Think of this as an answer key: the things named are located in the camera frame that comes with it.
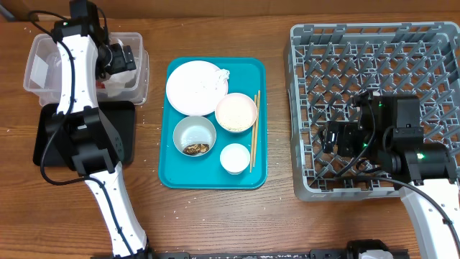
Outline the small white cup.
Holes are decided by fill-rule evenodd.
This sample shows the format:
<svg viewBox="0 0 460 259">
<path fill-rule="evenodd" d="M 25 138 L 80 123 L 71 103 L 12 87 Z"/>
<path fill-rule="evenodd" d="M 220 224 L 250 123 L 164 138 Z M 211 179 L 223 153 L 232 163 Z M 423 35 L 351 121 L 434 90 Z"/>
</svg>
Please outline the small white cup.
<svg viewBox="0 0 460 259">
<path fill-rule="evenodd" d="M 250 152 L 238 143 L 227 145 L 220 154 L 220 163 L 224 170 L 231 175 L 239 175 L 250 162 Z"/>
</svg>

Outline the pink bowl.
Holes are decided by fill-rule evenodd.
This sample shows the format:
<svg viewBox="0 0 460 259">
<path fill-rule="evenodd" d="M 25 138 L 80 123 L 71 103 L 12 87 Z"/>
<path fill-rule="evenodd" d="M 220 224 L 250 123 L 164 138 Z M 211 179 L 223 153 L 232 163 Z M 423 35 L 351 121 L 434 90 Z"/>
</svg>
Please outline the pink bowl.
<svg viewBox="0 0 460 259">
<path fill-rule="evenodd" d="M 250 97 L 241 93 L 231 93 L 225 95 L 217 104 L 215 118 L 226 131 L 240 133 L 255 123 L 257 112 L 257 106 Z"/>
</svg>

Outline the white tissue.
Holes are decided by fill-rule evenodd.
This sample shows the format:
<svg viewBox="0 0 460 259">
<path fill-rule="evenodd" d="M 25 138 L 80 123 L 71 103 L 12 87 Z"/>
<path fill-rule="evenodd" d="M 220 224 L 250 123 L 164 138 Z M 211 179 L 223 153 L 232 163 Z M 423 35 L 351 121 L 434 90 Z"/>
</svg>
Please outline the white tissue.
<svg viewBox="0 0 460 259">
<path fill-rule="evenodd" d="M 227 69 L 218 69 L 214 72 L 215 81 L 217 84 L 222 84 L 228 81 L 230 76 L 230 71 Z"/>
</svg>

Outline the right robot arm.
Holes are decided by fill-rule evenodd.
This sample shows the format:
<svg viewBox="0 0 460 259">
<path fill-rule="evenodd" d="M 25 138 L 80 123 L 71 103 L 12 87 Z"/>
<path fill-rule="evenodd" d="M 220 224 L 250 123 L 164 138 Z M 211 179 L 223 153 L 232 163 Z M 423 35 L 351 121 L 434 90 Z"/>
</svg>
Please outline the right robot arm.
<svg viewBox="0 0 460 259">
<path fill-rule="evenodd" d="M 350 158 L 336 180 L 368 161 L 375 167 L 353 181 L 386 181 L 398 190 L 423 258 L 459 257 L 459 180 L 456 163 L 442 143 L 426 143 L 416 95 L 367 91 L 350 98 L 357 122 L 328 121 L 318 130 L 324 153 Z M 383 178 L 378 172 L 387 173 Z"/>
</svg>

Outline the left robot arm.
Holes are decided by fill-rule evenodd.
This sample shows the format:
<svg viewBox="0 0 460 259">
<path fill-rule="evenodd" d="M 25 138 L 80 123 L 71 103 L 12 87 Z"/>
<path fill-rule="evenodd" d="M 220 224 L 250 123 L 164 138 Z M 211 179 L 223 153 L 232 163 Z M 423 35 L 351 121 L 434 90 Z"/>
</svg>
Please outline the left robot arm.
<svg viewBox="0 0 460 259">
<path fill-rule="evenodd" d="M 71 1 L 70 18 L 60 17 L 48 31 L 62 62 L 60 102 L 45 126 L 47 143 L 40 158 L 55 147 L 78 177 L 64 185 L 84 182 L 93 193 L 112 241 L 113 258 L 153 258 L 146 232 L 138 222 L 123 178 L 124 146 L 113 124 L 98 106 L 96 82 L 136 68 L 129 46 L 109 41 L 106 17 L 90 1 Z"/>
</svg>

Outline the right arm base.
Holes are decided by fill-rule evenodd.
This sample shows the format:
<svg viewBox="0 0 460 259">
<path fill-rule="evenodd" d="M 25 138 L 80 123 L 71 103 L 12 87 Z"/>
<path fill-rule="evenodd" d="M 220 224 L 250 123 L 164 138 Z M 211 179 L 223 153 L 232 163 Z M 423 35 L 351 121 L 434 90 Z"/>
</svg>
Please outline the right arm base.
<svg viewBox="0 0 460 259">
<path fill-rule="evenodd" d="M 381 240 L 352 240 L 346 245 L 350 259 L 393 259 L 394 255 Z"/>
</svg>

